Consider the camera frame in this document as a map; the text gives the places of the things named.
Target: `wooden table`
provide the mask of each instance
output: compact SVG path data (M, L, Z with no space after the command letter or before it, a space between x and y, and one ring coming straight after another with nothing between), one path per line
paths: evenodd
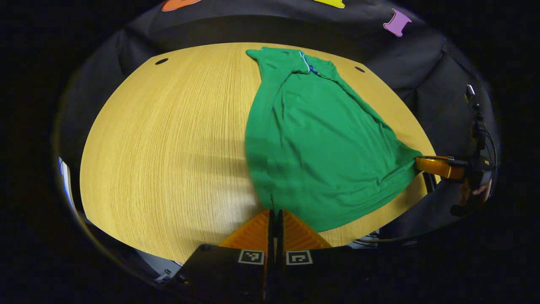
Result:
M244 150L249 109L261 83L257 62L245 51L262 46L299 49L270 43L182 49L150 58L118 87L83 152L80 192L93 224L144 252L186 261L201 243L219 244L262 211ZM368 68L303 51L332 61L403 143L435 154L409 109ZM350 243L425 194L419 175L389 204L321 235L333 246Z

